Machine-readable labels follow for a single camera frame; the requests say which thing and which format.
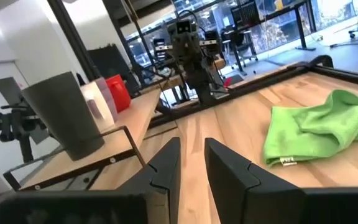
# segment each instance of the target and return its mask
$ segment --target green cloth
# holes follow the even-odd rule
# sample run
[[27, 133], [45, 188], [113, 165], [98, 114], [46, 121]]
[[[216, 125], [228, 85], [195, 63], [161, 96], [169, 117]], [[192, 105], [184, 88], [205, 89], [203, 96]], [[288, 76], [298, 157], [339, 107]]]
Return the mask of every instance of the green cloth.
[[330, 157], [354, 140], [358, 140], [358, 96], [334, 90], [320, 106], [273, 107], [264, 160], [271, 166]]

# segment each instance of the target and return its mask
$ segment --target green microfiber towel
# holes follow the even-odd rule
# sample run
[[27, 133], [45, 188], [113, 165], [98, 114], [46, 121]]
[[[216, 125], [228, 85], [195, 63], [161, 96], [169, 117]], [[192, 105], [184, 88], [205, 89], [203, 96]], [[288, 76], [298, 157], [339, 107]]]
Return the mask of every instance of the green microfiber towel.
[[264, 159], [271, 166], [330, 157], [354, 140], [358, 140], [358, 96], [334, 90], [320, 106], [273, 107]]

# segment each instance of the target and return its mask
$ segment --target red container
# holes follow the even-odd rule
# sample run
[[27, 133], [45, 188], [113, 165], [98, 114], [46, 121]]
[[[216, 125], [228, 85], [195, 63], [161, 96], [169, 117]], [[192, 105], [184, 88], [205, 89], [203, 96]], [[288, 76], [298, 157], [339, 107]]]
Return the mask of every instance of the red container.
[[125, 87], [121, 76], [115, 75], [108, 78], [106, 83], [116, 104], [117, 112], [119, 113], [128, 108], [131, 104], [131, 96], [129, 96], [128, 90]]

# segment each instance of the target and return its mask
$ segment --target gray container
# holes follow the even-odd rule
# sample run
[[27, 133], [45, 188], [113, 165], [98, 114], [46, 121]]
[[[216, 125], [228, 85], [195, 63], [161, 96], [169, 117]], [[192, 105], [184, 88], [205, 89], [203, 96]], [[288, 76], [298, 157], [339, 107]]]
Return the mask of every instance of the gray container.
[[103, 138], [95, 138], [100, 132], [71, 72], [36, 83], [22, 94], [72, 160], [104, 144]]

